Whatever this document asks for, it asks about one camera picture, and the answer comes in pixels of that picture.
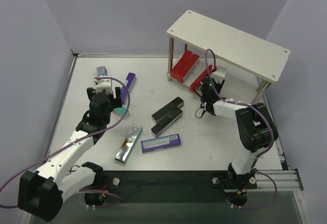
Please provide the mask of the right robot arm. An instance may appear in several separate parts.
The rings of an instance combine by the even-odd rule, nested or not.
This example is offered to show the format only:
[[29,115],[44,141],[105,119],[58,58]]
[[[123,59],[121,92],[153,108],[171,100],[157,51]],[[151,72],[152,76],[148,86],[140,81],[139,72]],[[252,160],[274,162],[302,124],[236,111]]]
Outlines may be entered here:
[[229,164],[227,183],[238,187],[253,173],[258,157],[272,147],[278,131],[263,103],[246,104],[219,97],[221,84],[205,76],[200,82],[201,107],[213,116],[229,118],[237,123],[241,151]]

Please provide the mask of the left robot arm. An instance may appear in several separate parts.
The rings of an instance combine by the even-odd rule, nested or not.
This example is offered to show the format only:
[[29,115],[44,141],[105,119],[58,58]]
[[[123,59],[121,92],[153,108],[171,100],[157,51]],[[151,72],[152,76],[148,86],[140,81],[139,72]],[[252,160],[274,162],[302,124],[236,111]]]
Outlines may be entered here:
[[97,92],[89,87],[87,95],[89,109],[67,143],[34,172],[27,170],[20,177],[18,208],[47,222],[59,213],[64,197],[68,195],[69,187],[62,183],[66,174],[101,139],[110,123],[111,113],[122,106],[119,87],[111,93]]

